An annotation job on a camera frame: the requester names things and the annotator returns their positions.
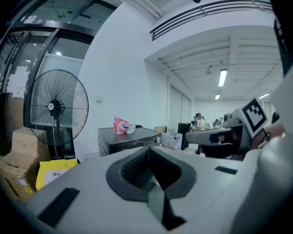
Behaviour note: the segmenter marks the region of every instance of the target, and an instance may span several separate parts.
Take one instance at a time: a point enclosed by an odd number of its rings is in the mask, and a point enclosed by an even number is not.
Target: fan pole
[[[54,135],[54,116],[53,116],[53,127],[52,127],[52,130],[53,130],[53,142],[54,142],[54,150],[55,150],[55,155],[56,155],[56,157],[57,157],[57,159],[59,159],[58,158],[58,150],[57,150],[57,146],[56,146],[56,143],[55,143],[55,135]]]

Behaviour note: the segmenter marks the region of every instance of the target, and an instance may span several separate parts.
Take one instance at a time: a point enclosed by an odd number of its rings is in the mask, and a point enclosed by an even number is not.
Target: ceiling beam
[[[275,47],[275,39],[241,39],[240,46],[242,47]]]
[[[247,96],[244,96],[245,99],[252,97],[253,95],[257,95],[259,90],[267,85],[267,83],[274,78],[276,75],[278,75],[280,73],[280,70],[282,68],[282,62],[280,61],[273,69],[272,71],[265,76],[258,84],[255,85],[255,87],[253,87],[249,92]]]
[[[205,45],[202,45],[202,46],[194,46],[194,47],[191,47],[191,48],[188,48],[184,51],[181,51],[181,52],[173,52],[170,53],[169,55],[166,55],[166,56],[163,56],[160,58],[160,60],[164,63],[166,62],[172,62],[172,61],[176,61],[179,59],[179,57],[181,56],[191,56],[195,53],[197,54],[200,54],[200,53],[203,53],[203,52],[206,52],[206,51],[213,51],[213,50],[219,50],[219,49],[222,49],[222,48],[229,48],[229,44],[230,42],[227,40],[227,41],[220,41],[220,42],[217,42],[217,43],[210,43],[210,44],[205,44]]]
[[[263,64],[235,64],[232,67],[232,70],[236,70],[236,69],[242,69],[245,70],[246,68],[250,68],[250,69],[263,69],[263,68],[268,68],[271,69],[272,66],[271,65],[263,65]]]
[[[229,65],[235,65],[236,56],[238,53],[239,38],[238,36],[230,36],[229,47]]]
[[[217,56],[223,56],[222,54],[217,55],[219,53],[228,53],[229,52],[229,48],[219,48],[219,49],[215,49],[215,50],[211,50],[211,51],[205,51],[205,52],[201,52],[201,53],[192,53],[191,55],[178,55],[178,57],[176,57],[174,60],[170,60],[170,61],[165,61],[165,60],[161,60],[165,65],[167,65],[168,67],[175,65],[178,62],[182,62],[182,63],[187,63],[187,62],[191,62],[192,60],[197,60],[197,59],[201,59],[201,58],[206,58],[207,56],[209,57],[217,57]]]
[[[181,80],[183,81],[183,83],[188,83],[191,81],[208,81],[208,82],[210,82],[211,80],[218,80],[219,81],[219,78],[218,78],[218,76],[209,75],[208,77],[206,77],[205,75],[202,75],[202,76],[196,76],[193,78],[187,78],[187,79],[181,79]]]
[[[212,69],[221,69],[221,68],[227,68],[228,66],[228,62],[223,62],[223,63],[219,63],[219,62],[211,62],[209,63],[209,65],[212,65]],[[183,74],[184,72],[190,73],[190,72],[195,72],[198,70],[207,70],[207,68],[209,67],[209,65],[192,65],[192,66],[188,66],[188,67],[184,67],[184,68],[178,68],[178,69],[174,69],[171,68],[171,70],[175,73],[175,74]]]
[[[240,64],[243,64],[243,65],[253,65],[254,63],[256,64],[256,65],[260,65],[260,64],[266,64],[267,65],[267,63],[269,63],[271,66],[274,66],[275,65],[275,63],[276,62],[278,62],[278,60],[264,60],[264,59],[261,59],[261,60],[256,60],[256,59],[249,59],[249,60],[247,60],[247,59],[243,59],[243,60],[239,60],[239,59],[237,59],[236,60],[236,63],[238,63],[237,65],[240,65]]]
[[[227,64],[228,64],[228,58],[223,59],[223,60],[213,61],[213,62],[207,62],[207,63],[200,63],[200,64],[194,63],[191,65],[172,67],[170,69],[175,72],[176,70],[208,68],[210,65],[225,65],[225,66],[227,66]]]
[[[175,65],[168,66],[171,69],[177,69],[177,68],[183,68],[185,66],[190,66],[190,65],[206,65],[209,66],[211,62],[215,62],[217,64],[221,64],[224,61],[228,61],[228,53],[226,55],[221,55],[221,56],[214,56],[214,57],[207,57],[207,58],[195,58],[190,61],[185,61],[185,62],[177,62]]]
[[[155,60],[151,63],[154,67],[156,67],[158,70],[165,73],[167,76],[169,76],[170,84],[178,89],[181,93],[183,93],[185,96],[187,96],[190,99],[195,99],[194,93],[160,60]]]

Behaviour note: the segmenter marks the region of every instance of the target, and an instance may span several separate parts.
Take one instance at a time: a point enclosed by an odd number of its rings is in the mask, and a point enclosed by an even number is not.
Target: person
[[[216,119],[216,120],[214,121],[214,123],[213,123],[213,127],[214,127],[214,128],[215,128],[217,122],[218,122],[218,119]]]
[[[220,117],[219,120],[217,121],[216,125],[215,125],[215,129],[222,128],[223,123],[224,123],[224,120],[222,119],[222,117]]]
[[[196,125],[195,130],[196,131],[204,131],[205,130],[205,121],[200,113],[197,113],[196,115]]]

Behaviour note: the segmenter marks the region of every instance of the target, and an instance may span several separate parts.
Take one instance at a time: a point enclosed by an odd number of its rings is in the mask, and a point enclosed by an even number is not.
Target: fluorescent light
[[[265,94],[265,95],[263,95],[263,96],[261,96],[259,99],[262,99],[262,98],[264,98],[264,97],[266,97],[266,96],[268,96],[269,94]]]
[[[227,72],[228,72],[227,69],[222,69],[222,70],[220,71],[220,78],[219,78],[219,84],[218,84],[218,87],[222,87],[222,86],[224,86],[224,83],[225,83],[225,80],[226,80],[226,76],[227,76]]]

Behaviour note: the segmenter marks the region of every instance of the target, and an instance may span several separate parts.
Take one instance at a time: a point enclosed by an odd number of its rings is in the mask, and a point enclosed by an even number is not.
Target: yellow bag
[[[77,159],[75,158],[40,162],[40,168],[36,180],[36,189],[40,190],[42,187],[49,184],[74,166],[77,166]]]

